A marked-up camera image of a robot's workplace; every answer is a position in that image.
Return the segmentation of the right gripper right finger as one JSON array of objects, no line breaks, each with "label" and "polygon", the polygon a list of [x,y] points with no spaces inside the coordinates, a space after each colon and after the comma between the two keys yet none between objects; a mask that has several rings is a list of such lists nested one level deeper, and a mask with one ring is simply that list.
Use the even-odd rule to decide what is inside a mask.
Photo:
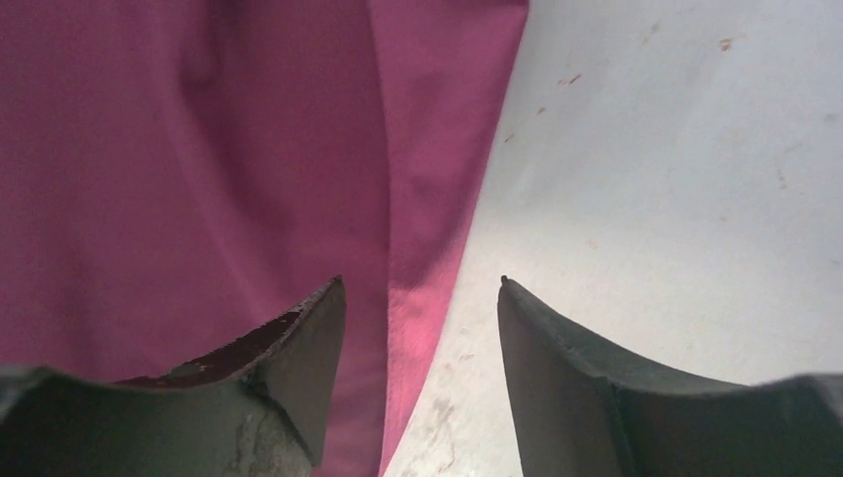
[{"label": "right gripper right finger", "polygon": [[631,352],[503,278],[497,315],[527,476],[838,476],[842,379],[745,386]]}]

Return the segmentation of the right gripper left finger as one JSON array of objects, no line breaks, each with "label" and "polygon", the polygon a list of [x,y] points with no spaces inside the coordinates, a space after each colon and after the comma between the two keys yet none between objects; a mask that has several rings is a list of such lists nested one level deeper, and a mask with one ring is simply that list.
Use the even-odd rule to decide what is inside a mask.
[{"label": "right gripper left finger", "polygon": [[1,371],[5,476],[308,476],[343,345],[334,277],[283,315],[160,377]]}]

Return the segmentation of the magenta cloth napkin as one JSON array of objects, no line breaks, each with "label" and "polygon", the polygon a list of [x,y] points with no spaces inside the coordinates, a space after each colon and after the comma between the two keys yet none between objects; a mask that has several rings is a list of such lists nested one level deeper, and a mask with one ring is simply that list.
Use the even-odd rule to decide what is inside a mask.
[{"label": "magenta cloth napkin", "polygon": [[348,290],[321,476],[380,476],[525,1],[5,1],[1,360],[161,374]]}]

